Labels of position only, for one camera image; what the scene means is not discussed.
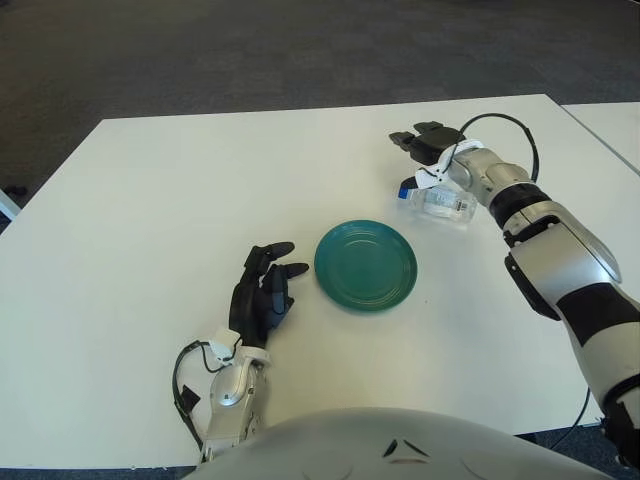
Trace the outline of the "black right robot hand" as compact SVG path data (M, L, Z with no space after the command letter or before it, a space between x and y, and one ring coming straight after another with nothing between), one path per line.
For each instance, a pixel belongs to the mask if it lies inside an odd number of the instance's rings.
M407 152L412 160L425 166L435 165L447 148L465 139L458 130L436 121L417 123L413 129L414 133L393 132L389 139Z

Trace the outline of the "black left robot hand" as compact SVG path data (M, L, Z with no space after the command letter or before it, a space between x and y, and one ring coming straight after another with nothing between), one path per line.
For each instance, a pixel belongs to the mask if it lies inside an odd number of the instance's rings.
M279 264L295 249L293 242L253 246L244 272L232 294L229 328L240 335L243 346L264 349L269 334L279 327L295 300L289 293L291 279L305 274L304 262Z

